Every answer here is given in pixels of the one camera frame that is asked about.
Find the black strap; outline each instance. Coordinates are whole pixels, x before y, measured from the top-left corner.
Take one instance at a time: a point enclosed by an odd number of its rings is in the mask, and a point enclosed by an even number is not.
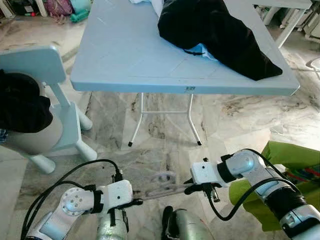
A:
[[[115,209],[112,208],[108,211],[108,214],[110,214],[110,227],[114,227],[116,225],[116,212]]]
[[[101,203],[102,194],[103,192],[101,190],[93,191],[94,202],[93,202],[93,209],[90,212],[91,214],[97,214],[102,212],[102,209],[104,208],[103,203]]]
[[[183,51],[187,54],[191,54],[193,56],[201,56],[202,54],[205,54],[204,52],[194,52],[194,51],[188,51],[188,50],[185,50],[183,49]]]

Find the table leg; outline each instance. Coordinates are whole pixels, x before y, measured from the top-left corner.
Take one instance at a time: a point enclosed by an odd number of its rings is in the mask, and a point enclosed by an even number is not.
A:
[[[142,117],[144,115],[144,113],[143,113],[143,111],[144,111],[144,93],[140,92],[139,96],[140,96],[140,117],[139,117],[139,120],[138,120],[138,122],[136,124],[136,127],[135,127],[134,133],[132,135],[131,141],[129,141],[129,143],[128,143],[129,147],[131,147],[132,144],[134,143],[134,140],[136,138],[137,132],[139,130],[139,127],[140,127],[140,124],[141,124],[141,121],[142,121]]]
[[[186,114],[187,117],[188,117],[188,121],[189,121],[191,130],[193,132],[193,135],[194,135],[194,137],[196,139],[197,144],[199,146],[202,145],[202,143],[200,141],[200,137],[199,137],[199,135],[197,133],[197,130],[195,128],[195,125],[194,125],[194,123],[192,122],[192,119],[191,119],[191,107],[192,107],[192,101],[193,101],[193,98],[194,98],[193,94],[191,94],[190,97],[189,97],[187,111],[144,111],[144,93],[143,92],[139,93],[139,96],[140,96],[140,117],[138,119],[138,122],[136,123],[136,127],[135,127],[135,130],[133,132],[131,141],[129,141],[129,143],[128,143],[129,147],[131,147],[133,145],[133,143],[134,143],[134,140],[136,138],[136,135],[137,135],[137,132],[139,130],[139,127],[140,127],[140,124],[141,124],[141,121],[142,121],[142,117],[144,116],[144,114]]]
[[[193,135],[196,139],[196,142],[199,146],[202,145],[201,141],[200,141],[200,137],[197,133],[197,130],[195,128],[195,125],[194,123],[192,122],[192,119],[191,119],[191,107],[192,107],[192,100],[194,98],[194,95],[193,94],[190,94],[190,97],[189,97],[189,104],[188,104],[188,112],[187,112],[187,116],[188,116],[188,121],[189,121],[189,124],[190,124],[190,127],[192,129],[192,132],[193,132]]]
[[[275,44],[278,48],[281,48],[282,45],[285,43],[286,39],[289,37],[290,33],[293,31],[299,20],[303,17],[305,14],[306,9],[300,9],[294,17],[290,20],[290,23],[288,26],[282,31],[280,36],[275,41]]]

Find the chair leg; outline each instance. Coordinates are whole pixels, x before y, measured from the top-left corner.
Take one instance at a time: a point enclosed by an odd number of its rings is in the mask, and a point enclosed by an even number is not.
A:
[[[82,130],[90,130],[92,128],[92,121],[76,106],[76,112],[79,116],[80,128]]]
[[[82,140],[79,140],[75,144],[75,148],[79,151],[80,155],[86,160],[86,161],[93,161],[97,159],[97,152],[93,150],[91,147],[89,147],[86,143],[84,143]]]
[[[52,173],[56,168],[55,162],[45,156],[36,155],[25,157],[28,158],[31,162],[33,162],[35,165],[37,165],[37,167],[45,174]]]

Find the blue cloth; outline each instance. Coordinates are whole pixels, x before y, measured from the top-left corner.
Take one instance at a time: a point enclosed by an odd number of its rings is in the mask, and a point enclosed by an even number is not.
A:
[[[0,144],[3,144],[8,137],[8,131],[0,128]]]

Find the black fabric on chair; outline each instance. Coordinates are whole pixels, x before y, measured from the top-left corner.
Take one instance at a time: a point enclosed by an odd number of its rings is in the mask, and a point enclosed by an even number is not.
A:
[[[53,120],[50,99],[40,96],[37,82],[22,73],[0,70],[0,128],[37,133]]]
[[[255,81],[283,72],[223,0],[165,0],[158,29],[162,38],[182,49],[204,44],[221,63]]]

